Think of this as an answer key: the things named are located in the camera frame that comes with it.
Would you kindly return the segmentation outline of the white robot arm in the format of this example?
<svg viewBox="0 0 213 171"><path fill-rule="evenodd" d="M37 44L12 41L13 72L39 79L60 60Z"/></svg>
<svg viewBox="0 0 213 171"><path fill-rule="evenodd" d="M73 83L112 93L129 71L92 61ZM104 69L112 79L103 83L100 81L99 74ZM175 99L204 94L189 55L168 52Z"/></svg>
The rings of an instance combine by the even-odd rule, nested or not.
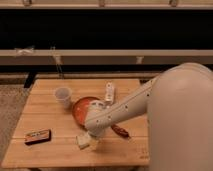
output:
<svg viewBox="0 0 213 171"><path fill-rule="evenodd" d="M147 116L150 171L213 171L213 71L175 66L111 107L86 117L93 136L113 124Z"/></svg>

